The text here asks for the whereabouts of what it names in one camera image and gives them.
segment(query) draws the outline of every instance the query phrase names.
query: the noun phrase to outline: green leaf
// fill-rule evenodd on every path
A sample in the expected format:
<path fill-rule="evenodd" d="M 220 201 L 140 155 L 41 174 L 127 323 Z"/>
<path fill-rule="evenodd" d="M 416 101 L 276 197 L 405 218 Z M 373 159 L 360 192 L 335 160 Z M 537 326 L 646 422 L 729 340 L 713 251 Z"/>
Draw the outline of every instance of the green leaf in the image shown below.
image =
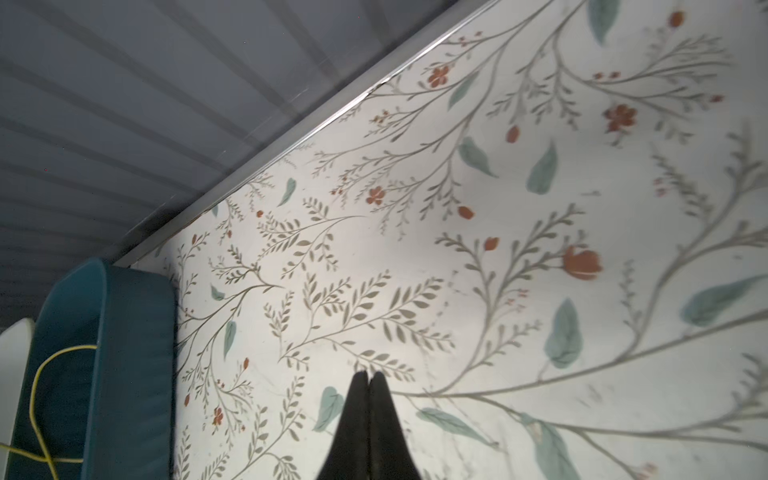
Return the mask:
<path fill-rule="evenodd" d="M 227 352 L 232 348 L 232 343 L 235 341 L 235 333 L 237 333 L 237 324 L 234 320 L 227 322 L 227 328 L 224 329 L 224 359 L 227 359 Z"/>
<path fill-rule="evenodd" d="M 458 146 L 458 155 L 462 158 L 465 164 L 470 167 L 480 170 L 482 173 L 494 178 L 498 178 L 491 168 L 488 166 L 488 155 L 484 151 L 480 150 L 480 147 L 475 145 L 475 141 L 472 137 L 464 137 L 464 140 Z"/>
<path fill-rule="evenodd" d="M 214 298 L 214 300 L 224 300 L 224 294 L 219 290 L 216 290 L 216 287 L 213 285 L 210 286 L 210 295 Z"/>
<path fill-rule="evenodd" d="M 554 142 L 549 143 L 544 156 L 536 162 L 525 182 L 525 188 L 532 194 L 544 195 L 552 186 L 554 174 L 558 171 L 558 151 L 554 148 Z"/>
<path fill-rule="evenodd" d="M 425 408 L 419 410 L 416 413 L 416 416 L 421 420 L 434 423 L 448 433 L 464 435 L 465 437 L 475 439 L 480 443 L 491 445 L 487 440 L 482 438 L 475 430 L 473 430 L 472 427 L 464 423 L 461 419 L 457 419 L 450 413 L 445 413 L 442 410 Z"/>
<path fill-rule="evenodd" d="M 544 351 L 559 369 L 569 367 L 581 353 L 584 340 L 578 326 L 578 313 L 571 299 L 560 305 L 552 321 L 552 333 L 544 344 Z"/>
<path fill-rule="evenodd" d="M 568 454 L 568 446 L 555 427 L 527 413 L 521 414 L 520 420 L 533 439 L 536 463 L 547 480 L 581 480 Z"/>
<path fill-rule="evenodd" d="M 709 326 L 717 317 L 738 299 L 746 295 L 755 283 L 765 275 L 752 276 L 738 282 L 726 283 L 702 290 L 692 296 L 680 311 L 685 323 L 695 326 Z"/>
<path fill-rule="evenodd" d="M 315 432 L 323 432 L 331 421 L 344 409 L 344 396 L 332 386 L 327 386 L 320 397 L 320 411 L 317 413 Z"/>
<path fill-rule="evenodd" d="M 451 99 L 448 100 L 448 109 L 450 110 L 453 105 L 455 105 L 459 100 L 464 98 L 465 95 L 467 95 L 467 92 L 472 87 L 472 84 L 475 82 L 475 79 L 478 77 L 478 74 L 480 72 L 476 71 L 475 73 L 467 75 L 467 77 L 462 81 L 462 83 L 456 87 L 456 89 L 453 91 L 453 94 L 451 95 Z"/>
<path fill-rule="evenodd" d="M 589 28 L 592 29 L 594 39 L 600 45 L 604 44 L 605 35 L 616 21 L 619 15 L 620 0 L 589 0 L 587 3 L 587 15 L 589 15 Z"/>
<path fill-rule="evenodd" d="M 278 207 L 280 205 L 284 205 L 288 200 L 290 200 L 290 196 L 293 195 L 293 192 L 296 189 L 296 181 L 293 178 L 288 179 L 288 184 L 286 185 L 286 193 L 283 194 L 283 199 L 280 201 L 280 203 L 277 205 Z"/>

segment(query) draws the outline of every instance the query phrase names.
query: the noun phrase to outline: red flower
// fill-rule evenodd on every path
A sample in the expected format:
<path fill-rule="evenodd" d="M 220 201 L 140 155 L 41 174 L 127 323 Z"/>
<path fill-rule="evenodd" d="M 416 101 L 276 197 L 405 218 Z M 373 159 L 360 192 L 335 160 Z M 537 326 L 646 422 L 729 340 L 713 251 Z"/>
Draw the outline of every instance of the red flower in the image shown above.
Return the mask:
<path fill-rule="evenodd" d="M 606 117 L 608 122 L 608 131 L 623 130 L 622 127 L 631 127 L 634 125 L 634 115 L 637 110 L 629 108 L 626 104 L 617 105 L 616 108 L 608 108 L 603 112 L 603 116 Z"/>
<path fill-rule="evenodd" d="M 563 270 L 579 280 L 594 280 L 603 271 L 600 266 L 600 256 L 592 250 L 585 250 L 574 255 L 575 247 L 571 245 L 563 255 Z"/>
<path fill-rule="evenodd" d="M 520 137 L 520 128 L 518 128 L 517 125 L 510 128 L 509 131 L 507 132 L 507 142 L 511 144 L 515 143 L 519 137 Z"/>
<path fill-rule="evenodd" d="M 214 409 L 214 425 L 221 425 L 222 420 L 224 420 L 224 414 L 221 412 L 221 408 L 216 407 Z"/>
<path fill-rule="evenodd" d="M 682 12 L 681 10 L 672 12 L 672 15 L 670 15 L 669 19 L 670 28 L 677 28 L 681 26 L 683 24 L 683 20 L 685 20 L 685 12 Z"/>
<path fill-rule="evenodd" d="M 462 206 L 462 207 L 458 208 L 458 215 L 461 218 L 465 218 L 467 220 L 471 220 L 472 217 L 475 216 L 475 212 L 473 212 L 472 209 L 470 209 L 469 207 L 463 207 Z"/>
<path fill-rule="evenodd" d="M 381 187 L 372 188 L 368 192 L 371 196 L 366 198 L 366 202 L 368 204 L 376 203 L 376 205 L 382 204 L 382 199 L 384 198 L 384 194 L 386 193 L 384 190 L 382 190 Z"/>
<path fill-rule="evenodd" d="M 485 248 L 486 252 L 489 252 L 491 250 L 496 250 L 496 247 L 498 247 L 498 237 L 488 237 L 487 239 L 485 239 L 483 248 Z"/>
<path fill-rule="evenodd" d="M 445 85 L 445 83 L 448 81 L 448 70 L 450 70 L 450 67 L 446 65 L 445 67 L 437 67 L 434 70 L 432 70 L 432 76 L 430 76 L 427 81 L 432 86 L 432 88 L 437 88 L 440 85 Z"/>

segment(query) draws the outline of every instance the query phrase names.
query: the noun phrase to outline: yellow cord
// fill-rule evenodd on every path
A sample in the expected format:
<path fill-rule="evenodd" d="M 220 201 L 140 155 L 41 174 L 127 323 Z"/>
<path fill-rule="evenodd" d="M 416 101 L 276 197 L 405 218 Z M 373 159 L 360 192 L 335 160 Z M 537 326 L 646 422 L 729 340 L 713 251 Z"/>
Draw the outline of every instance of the yellow cord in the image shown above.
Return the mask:
<path fill-rule="evenodd" d="M 27 452 L 26 450 L 17 449 L 16 447 L 11 447 L 10 445 L 6 445 L 5 443 L 0 442 L 0 447 L 6 450 L 9 450 L 10 452 L 15 453 L 16 455 L 21 455 L 31 460 L 35 460 L 36 462 L 47 463 L 48 468 L 51 470 L 51 476 L 53 477 L 53 480 L 59 480 L 58 473 L 56 472 L 56 465 L 54 465 L 54 462 L 82 463 L 83 459 L 51 457 L 51 453 L 48 451 L 48 447 L 45 444 L 43 435 L 42 433 L 40 433 L 40 428 L 38 427 L 38 423 L 35 420 L 35 396 L 37 395 L 37 391 L 38 391 L 38 380 L 40 379 L 40 374 L 42 373 L 45 366 L 48 365 L 48 363 L 51 362 L 57 356 L 63 353 L 74 352 L 76 350 L 96 350 L 96 345 L 77 345 L 77 346 L 70 346 L 68 348 L 59 350 L 58 352 L 49 356 L 47 359 L 45 359 L 43 363 L 40 364 L 40 366 L 38 367 L 38 371 L 35 373 L 35 379 L 32 381 L 32 391 L 29 395 L 29 422 L 32 424 L 32 429 L 35 430 L 35 436 L 37 436 L 38 438 L 38 444 L 40 444 L 40 449 L 43 451 L 43 455 L 36 455 L 34 453 Z"/>

